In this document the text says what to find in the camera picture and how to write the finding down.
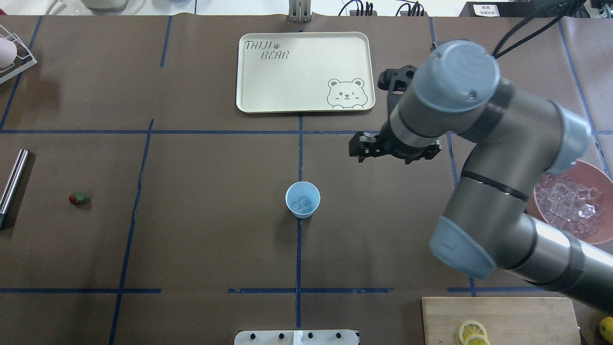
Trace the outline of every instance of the dish rack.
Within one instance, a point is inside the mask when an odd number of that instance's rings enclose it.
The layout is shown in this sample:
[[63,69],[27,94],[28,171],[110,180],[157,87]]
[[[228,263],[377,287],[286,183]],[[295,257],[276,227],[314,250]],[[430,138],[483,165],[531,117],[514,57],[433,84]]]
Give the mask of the dish rack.
[[27,70],[28,68],[34,66],[36,64],[36,59],[28,46],[26,46],[23,41],[14,33],[11,33],[4,26],[0,25],[0,36],[3,38],[15,43],[17,46],[17,58],[10,64],[8,67],[4,68],[0,71],[0,84],[5,81],[15,77],[17,74]]

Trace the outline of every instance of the metal bracket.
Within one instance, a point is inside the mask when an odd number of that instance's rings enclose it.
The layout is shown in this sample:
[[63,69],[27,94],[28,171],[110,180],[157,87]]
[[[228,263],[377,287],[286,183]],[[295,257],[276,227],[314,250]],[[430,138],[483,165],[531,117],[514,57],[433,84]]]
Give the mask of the metal bracket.
[[289,21],[305,23],[311,17],[311,0],[289,0]]
[[240,331],[234,345],[360,345],[355,330]]
[[0,37],[3,37],[9,41],[12,41],[17,46],[17,57],[15,61],[21,61],[21,65],[17,66],[15,62],[8,65],[5,69],[0,71],[0,84],[11,79],[17,74],[25,71],[26,69],[36,64],[36,59],[28,46],[14,33],[11,33],[4,26],[0,25]]

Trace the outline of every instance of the light blue cup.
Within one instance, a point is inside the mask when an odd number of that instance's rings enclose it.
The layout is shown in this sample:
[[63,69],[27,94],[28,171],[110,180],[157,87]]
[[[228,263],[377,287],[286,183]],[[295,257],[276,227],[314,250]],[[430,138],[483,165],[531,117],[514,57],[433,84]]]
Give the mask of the light blue cup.
[[285,204],[301,219],[311,217],[319,206],[319,190],[312,183],[300,181],[292,184],[285,193]]

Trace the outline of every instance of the metal rod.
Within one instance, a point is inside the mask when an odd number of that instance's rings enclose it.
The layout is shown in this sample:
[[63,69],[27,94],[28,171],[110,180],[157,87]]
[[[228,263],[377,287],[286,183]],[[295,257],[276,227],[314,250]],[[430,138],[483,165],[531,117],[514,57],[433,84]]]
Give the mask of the metal rod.
[[13,169],[10,172],[9,180],[6,182],[6,187],[4,187],[4,192],[0,196],[0,230],[4,229],[6,218],[9,213],[10,203],[13,201],[15,190],[17,189],[17,185],[19,184],[19,180],[21,179],[21,175],[26,167],[29,156],[30,151],[19,151],[19,155],[17,155]]

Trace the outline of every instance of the gray joint cap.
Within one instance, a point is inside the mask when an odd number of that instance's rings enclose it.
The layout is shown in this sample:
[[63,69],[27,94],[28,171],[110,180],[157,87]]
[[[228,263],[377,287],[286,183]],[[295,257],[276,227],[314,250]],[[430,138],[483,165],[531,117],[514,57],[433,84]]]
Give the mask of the gray joint cap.
[[475,109],[493,96],[500,69],[484,47],[469,41],[440,45],[417,69],[413,89],[427,106],[441,112]]
[[583,156],[590,144],[592,130],[587,121],[580,118],[580,116],[563,108],[556,102],[550,102],[555,105],[560,113],[562,143],[560,144],[558,155],[545,173],[557,175],[572,168],[577,163],[577,158]]
[[496,268],[485,249],[446,217],[439,218],[430,240],[430,251],[447,266],[469,277],[487,279]]

